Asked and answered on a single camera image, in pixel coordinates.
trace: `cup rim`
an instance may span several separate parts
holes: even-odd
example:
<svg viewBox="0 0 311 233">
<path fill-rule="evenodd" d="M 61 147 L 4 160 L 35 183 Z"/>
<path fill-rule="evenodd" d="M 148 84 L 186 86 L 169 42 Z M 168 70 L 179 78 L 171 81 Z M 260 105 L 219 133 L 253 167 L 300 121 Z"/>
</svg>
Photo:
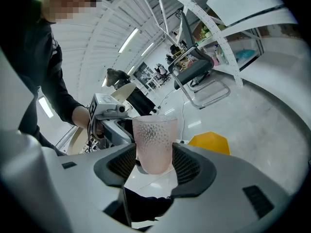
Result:
<svg viewBox="0 0 311 233">
<path fill-rule="evenodd" d="M 147 120 L 147 121 L 142 121 L 140 120 L 140 118 L 147 118 L 147 117 L 151 117 L 151 118 L 158 118 L 157 121 L 155 120 Z M 148 116 L 137 116 L 135 118 L 133 118 L 133 121 L 137 121 L 137 122 L 146 122 L 146 123 L 159 123 L 159 122 L 169 122 L 169 121 L 176 121 L 177 117 L 175 116 L 166 116 L 166 115 L 148 115 Z"/>
</svg>

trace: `ceiling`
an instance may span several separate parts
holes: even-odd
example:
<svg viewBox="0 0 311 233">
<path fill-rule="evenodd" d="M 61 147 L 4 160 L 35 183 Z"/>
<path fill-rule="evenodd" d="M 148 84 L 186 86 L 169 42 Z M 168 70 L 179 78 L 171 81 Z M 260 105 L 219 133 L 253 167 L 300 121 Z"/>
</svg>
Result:
<svg viewBox="0 0 311 233">
<path fill-rule="evenodd" d="M 158 0 L 147 0 L 162 29 L 165 29 Z M 170 35 L 179 27 L 174 15 L 182 8 L 177 0 L 162 0 Z M 195 0 L 206 8 L 207 0 Z M 187 14 L 190 24 L 197 21 L 192 13 Z M 122 44 L 134 28 L 139 29 L 122 53 Z M 63 77 L 69 93 L 83 104 L 90 102 L 95 92 L 111 92 L 102 88 L 107 68 L 128 72 L 143 61 L 142 52 L 154 42 L 156 46 L 167 37 L 160 29 L 144 0 L 103 0 L 96 10 L 85 11 L 52 25 L 54 38 L 63 52 Z"/>
</svg>

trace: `chair seat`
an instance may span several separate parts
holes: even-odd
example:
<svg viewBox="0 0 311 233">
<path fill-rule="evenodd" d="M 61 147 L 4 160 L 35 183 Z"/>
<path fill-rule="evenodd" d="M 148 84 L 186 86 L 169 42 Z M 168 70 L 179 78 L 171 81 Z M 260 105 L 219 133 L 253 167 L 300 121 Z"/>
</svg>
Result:
<svg viewBox="0 0 311 233">
<path fill-rule="evenodd" d="M 177 78 L 183 85 L 185 85 L 189 81 L 193 80 L 195 77 L 202 75 L 204 72 L 209 71 L 212 68 L 213 65 L 211 64 L 211 62 L 207 60 L 197 60 L 196 62 L 192 63 L 189 68 L 178 74 Z M 175 90 L 179 89 L 179 85 L 176 81 L 174 82 L 174 88 Z"/>
</svg>

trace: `frosted plastic cup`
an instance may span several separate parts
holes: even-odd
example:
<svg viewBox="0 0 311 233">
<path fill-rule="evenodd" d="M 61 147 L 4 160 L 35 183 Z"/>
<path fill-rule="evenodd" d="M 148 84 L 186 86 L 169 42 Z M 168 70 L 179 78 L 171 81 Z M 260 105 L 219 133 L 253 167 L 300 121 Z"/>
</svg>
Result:
<svg viewBox="0 0 311 233">
<path fill-rule="evenodd" d="M 142 168 L 149 174 L 165 172 L 172 163 L 177 118 L 139 116 L 133 119 L 133 132 Z"/>
</svg>

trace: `black chair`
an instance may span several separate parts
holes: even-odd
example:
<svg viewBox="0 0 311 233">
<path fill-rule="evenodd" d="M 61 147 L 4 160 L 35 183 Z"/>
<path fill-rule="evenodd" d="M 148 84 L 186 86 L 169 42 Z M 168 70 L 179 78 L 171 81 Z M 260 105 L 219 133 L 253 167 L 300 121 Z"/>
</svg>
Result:
<svg viewBox="0 0 311 233">
<path fill-rule="evenodd" d="M 190 82 L 191 80 L 193 80 L 194 78 L 201 76 L 206 72 L 210 72 L 214 67 L 214 62 L 213 62 L 211 57 L 204 54 L 203 52 L 201 52 L 197 48 L 198 44 L 195 43 L 195 41 L 192 37 L 191 29 L 190 29 L 190 26 L 189 26 L 189 23 L 187 21 L 185 14 L 181 10 L 177 10 L 177 13 L 180 13 L 181 17 L 182 17 L 182 29 L 183 29 L 183 33 L 185 36 L 185 40 L 186 40 L 188 49 L 182 55 L 180 55 L 178 58 L 176 58 L 169 65 L 168 70 L 171 73 L 172 77 L 175 79 L 175 82 L 174 82 L 175 89 L 178 90 L 179 88 L 181 88 L 182 91 L 186 94 L 187 98 L 190 100 L 191 104 L 196 108 L 202 109 L 208 105 L 211 105 L 212 103 L 215 103 L 215 102 L 229 96 L 230 89 L 223 82 L 217 80 L 217 82 L 219 82 L 227 90 L 227 92 L 225 94 L 223 94 L 223 95 L 221 95 L 221 96 L 219 96 L 219 97 L 217 97 L 217 98 L 215 98 L 215 99 L 213 99 L 213 100 L 211 100 L 205 104 L 202 104 L 202 105 L 198 105 L 198 104 L 194 103 L 194 101 L 191 99 L 191 96 L 186 91 L 184 85 L 187 84 L 188 82 Z M 181 60 L 182 58 L 184 58 L 188 54 L 191 54 L 192 56 L 194 56 L 198 60 L 195 61 L 194 63 L 192 63 L 189 68 L 185 69 L 180 74 L 175 75 L 173 72 L 173 68 L 174 68 L 175 64 L 178 63 L 179 60 Z M 189 89 L 191 91 L 193 91 L 194 93 L 196 93 L 196 92 L 201 91 L 202 89 L 206 88 L 208 85 L 210 85 L 214 82 L 216 82 L 215 79 L 212 80 L 211 82 L 201 86 L 200 88 L 198 88 L 196 90 L 193 90 L 190 87 L 189 87 Z"/>
</svg>

